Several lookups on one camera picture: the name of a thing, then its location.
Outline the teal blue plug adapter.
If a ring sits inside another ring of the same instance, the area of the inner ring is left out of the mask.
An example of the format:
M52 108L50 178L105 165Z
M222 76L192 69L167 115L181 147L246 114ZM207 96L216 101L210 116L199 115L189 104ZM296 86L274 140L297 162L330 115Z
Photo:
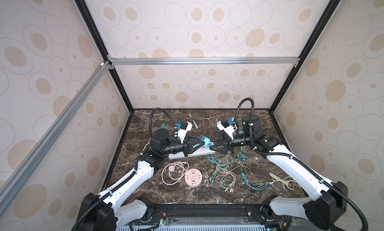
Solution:
M204 142L204 146L205 146L205 147L210 147L210 142L211 142L211 139L210 139L210 138L208 138L208 137L202 135L202 136L200 136L199 140L202 141L202 142Z

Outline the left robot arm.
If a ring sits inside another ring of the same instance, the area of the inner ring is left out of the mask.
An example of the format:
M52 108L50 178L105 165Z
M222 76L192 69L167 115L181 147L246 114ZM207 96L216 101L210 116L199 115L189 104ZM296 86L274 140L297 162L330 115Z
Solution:
M190 122L176 123L172 120L173 132L167 129L152 131L153 117L157 112L168 112L155 108L149 118L149 143L135 160L134 167L109 188L95 195L89 193L82 201L74 231L116 231L128 223L151 215L148 204L135 200L125 205L124 201L146 180L150 179L164 165L169 154L181 153L188 157L209 141L188 134Z

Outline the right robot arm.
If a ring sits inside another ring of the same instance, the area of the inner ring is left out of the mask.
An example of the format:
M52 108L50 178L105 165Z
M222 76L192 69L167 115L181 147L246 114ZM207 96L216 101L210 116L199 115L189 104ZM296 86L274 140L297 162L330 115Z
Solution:
M251 103L251 111L248 118L242 119L243 128L239 128L238 114L233 119L218 121L220 132L213 138L214 144L210 149L227 155L236 147L249 146L285 171L307 194L307 198L301 199L271 196L262 204L264 219L269 220L271 215L292 216L309 220L321 230L338 231L340 228L335 226L335 222L346 212L347 206L351 206L361 220L361 229L367 231L368 221L348 198L347 186L322 176L295 156L278 138L265 135L260 119L254 115L253 99L245 98L240 104L246 101Z

